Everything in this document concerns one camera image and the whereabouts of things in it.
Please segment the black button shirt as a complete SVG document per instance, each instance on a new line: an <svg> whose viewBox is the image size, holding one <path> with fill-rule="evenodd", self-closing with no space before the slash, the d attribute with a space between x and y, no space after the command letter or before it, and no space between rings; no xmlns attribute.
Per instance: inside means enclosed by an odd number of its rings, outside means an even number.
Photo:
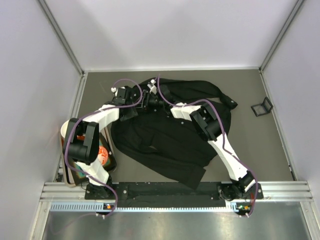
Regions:
<svg viewBox="0 0 320 240"><path fill-rule="evenodd" d="M231 128L231 111L235 100L216 85L204 80L160 79L171 93L170 102L192 103L201 99L218 98L212 104L218 111L226 133ZM115 147L138 163L158 174L195 190L205 167L217 152L196 132L191 121L173 118L163 108L141 112L125 121L115 121L110 128Z"/></svg>

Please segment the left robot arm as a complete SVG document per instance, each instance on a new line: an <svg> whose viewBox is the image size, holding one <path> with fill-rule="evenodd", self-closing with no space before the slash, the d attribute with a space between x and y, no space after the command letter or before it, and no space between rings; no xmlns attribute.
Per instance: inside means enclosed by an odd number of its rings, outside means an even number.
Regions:
<svg viewBox="0 0 320 240"><path fill-rule="evenodd" d="M101 190L115 190L111 187L111 177L99 158L100 132L109 124L121 118L121 109L133 109L143 99L143 91L138 85L139 98L132 102L132 88L112 87L114 97L97 110L80 118L71 118L60 129L63 143L64 163L75 172L84 174L89 183Z"/></svg>

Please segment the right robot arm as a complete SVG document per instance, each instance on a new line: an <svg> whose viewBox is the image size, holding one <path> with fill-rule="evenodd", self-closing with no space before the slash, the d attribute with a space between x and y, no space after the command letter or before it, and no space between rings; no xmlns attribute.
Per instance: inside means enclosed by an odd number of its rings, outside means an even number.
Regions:
<svg viewBox="0 0 320 240"><path fill-rule="evenodd" d="M253 200L257 198L258 180L250 168L238 158L228 140L221 117L209 100L172 103L160 90L153 89L143 90L138 102L143 110L163 107L169 110L173 118L193 123L199 136L217 152L228 171L235 196L227 196L227 200L245 198L248 195L252 196Z"/></svg>

